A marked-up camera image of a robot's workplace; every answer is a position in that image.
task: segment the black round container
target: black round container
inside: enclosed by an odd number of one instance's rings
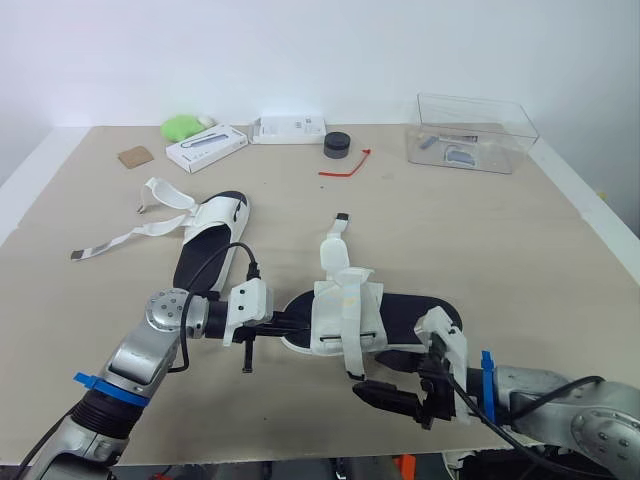
[[[349,153],[351,137],[342,132],[327,133],[324,137],[324,154],[329,158],[344,158]]]

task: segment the black cable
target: black cable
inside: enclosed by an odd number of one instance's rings
[[[191,305],[191,299],[195,293],[189,292],[187,298],[182,306],[182,315],[180,315],[180,348],[182,350],[182,365],[179,367],[171,367],[168,373],[184,372],[189,368],[189,350],[187,349],[187,312],[189,311],[189,305]]]
[[[449,383],[451,383],[451,386],[456,391],[456,393],[460,395],[460,398],[462,398],[462,400],[467,405],[467,407],[469,407],[469,409],[480,418],[482,423],[484,423],[487,427],[489,427],[491,431],[493,431],[493,433],[495,433],[500,438],[502,438],[505,442],[511,445],[517,452],[526,456],[529,460],[531,460],[533,463],[535,463],[539,467],[546,468],[547,470],[550,470],[554,473],[558,473],[560,475],[570,476],[578,479],[594,479],[594,478],[613,479],[615,478],[612,475],[606,475],[606,474],[600,474],[600,473],[589,473],[582,470],[577,470],[575,468],[565,467],[564,465],[551,462],[546,458],[538,455],[537,453],[533,453],[527,447],[522,445],[518,440],[516,440],[511,435],[509,435],[503,428],[493,423],[489,419],[489,417],[487,417],[484,414],[484,412],[474,403],[474,401],[471,399],[471,397],[469,397],[467,392],[464,391],[464,389],[460,386],[458,382],[456,382],[456,380],[452,376],[449,376]]]
[[[51,438],[51,435],[53,435],[55,433],[55,431],[58,429],[58,427],[60,426],[62,421],[65,419],[65,417],[67,415],[71,415],[73,413],[73,410],[76,408],[77,405],[78,404],[76,403],[73,407],[71,407],[67,411],[67,413],[65,413],[62,417],[60,417],[60,419],[56,423],[54,423],[53,426],[49,430],[47,430],[47,433],[45,433],[42,436],[42,438],[40,440],[38,440],[38,443],[36,443],[33,446],[33,448],[31,450],[29,450],[29,453],[27,453],[27,455],[24,457],[24,459],[20,463],[20,466],[18,466],[18,471],[15,473],[15,475],[13,476],[12,480],[18,480],[20,477],[22,477],[22,475],[24,474],[25,470],[29,466],[29,462],[31,462],[31,460],[33,460],[33,457],[36,456],[36,453],[38,453],[40,451],[40,449],[44,446],[44,444],[47,443],[47,440],[49,440]]]
[[[548,457],[549,454],[553,451],[553,450],[557,450],[558,447],[553,446],[553,445],[547,445],[544,449],[544,453],[542,454],[543,457]],[[538,465],[535,463],[532,463],[529,468],[527,468],[524,472],[522,472],[522,475],[520,475],[518,477],[518,480],[526,480],[526,478],[531,475],[533,473],[533,471],[538,468]]]
[[[211,254],[211,256],[209,258],[207,258],[207,260],[202,265],[200,265],[200,268],[193,275],[193,278],[187,284],[187,287],[185,288],[185,290],[191,290],[191,288],[193,287],[193,284],[196,282],[198,277],[200,275],[202,275],[202,272],[205,271],[205,269],[211,264],[211,262],[213,262],[216,258],[218,258],[220,255],[222,255],[227,250],[229,250],[230,248],[233,248],[233,247],[242,247],[244,249],[244,251],[247,252],[247,255],[249,255],[249,261],[251,262],[251,264],[257,265],[258,262],[256,262],[256,257],[253,256],[253,252],[247,246],[246,243],[231,242],[228,245],[225,245],[224,247],[221,247],[218,250],[216,250],[215,252],[213,252],[213,254]]]
[[[578,380],[574,380],[573,382],[569,382],[566,385],[561,386],[560,388],[556,388],[549,393],[542,395],[541,397],[536,398],[535,400],[527,403],[520,410],[516,410],[515,413],[511,414],[511,421],[517,420],[519,418],[524,417],[525,415],[530,414],[536,408],[540,408],[545,403],[549,403],[551,400],[555,400],[556,398],[564,396],[566,393],[569,393],[571,390],[581,387],[582,385],[586,385],[588,383],[600,383],[604,382],[604,378],[599,377],[597,375],[590,375],[588,377],[582,377]]]

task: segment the robotic arm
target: robotic arm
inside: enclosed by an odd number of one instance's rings
[[[426,354],[388,351],[377,356],[390,368],[418,373],[425,400],[375,381],[354,386],[362,400],[409,415],[424,428],[430,428],[434,418],[455,416],[467,423],[469,414],[475,414],[487,424],[509,425],[535,440],[580,452],[621,479],[640,478],[639,390],[605,381],[567,388],[569,379],[542,370],[467,368],[466,339],[439,310],[430,310],[416,324]],[[113,478],[108,467],[120,459],[129,433],[165,375],[188,366],[187,338],[218,338],[226,345],[244,342],[243,371],[250,372],[255,337],[299,331],[300,324],[292,320],[273,311],[271,291],[259,278],[233,288],[228,302],[217,294],[207,298],[175,288],[158,292],[147,302],[144,319],[99,375],[76,375],[87,393],[48,432],[24,478]],[[179,347],[184,364],[172,367]]]
[[[245,342],[243,371],[251,372],[256,336],[299,330],[284,314],[273,311],[271,291],[259,278],[233,288],[228,302],[219,301],[217,295],[206,298],[177,288],[156,293],[147,302],[144,319],[99,375],[76,375],[87,393],[53,427],[24,478],[113,478],[108,467],[120,459],[129,433],[165,375],[188,366],[186,338],[219,338],[227,345]],[[180,346],[184,365],[171,368]]]
[[[476,414],[498,430],[508,425],[534,440],[581,453],[617,478],[640,478],[640,390],[600,377],[571,382],[546,370],[494,369],[486,357],[482,370],[467,368],[466,340],[440,308],[422,317],[415,332],[426,355],[390,351],[376,359],[394,370],[418,373],[426,399],[421,403],[413,393],[371,380],[353,387],[358,397],[412,416],[427,429],[434,418],[456,416],[468,423],[469,413]]]

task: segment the orange object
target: orange object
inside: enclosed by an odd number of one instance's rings
[[[365,148],[364,150],[362,150],[362,153],[364,153],[364,155],[362,156],[362,160],[360,160],[360,163],[358,163],[358,165],[356,165],[356,167],[350,172],[347,172],[347,173],[318,172],[318,175],[324,175],[325,177],[350,177],[351,175],[353,175],[358,171],[358,169],[362,166],[362,164],[367,159],[367,157],[371,155],[371,149]]]
[[[403,480],[414,480],[416,478],[416,457],[413,455],[400,455],[393,459]]]

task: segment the clear plastic box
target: clear plastic box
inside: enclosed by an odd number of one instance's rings
[[[419,93],[418,113],[407,129],[412,163],[511,173],[538,139],[517,103]]]

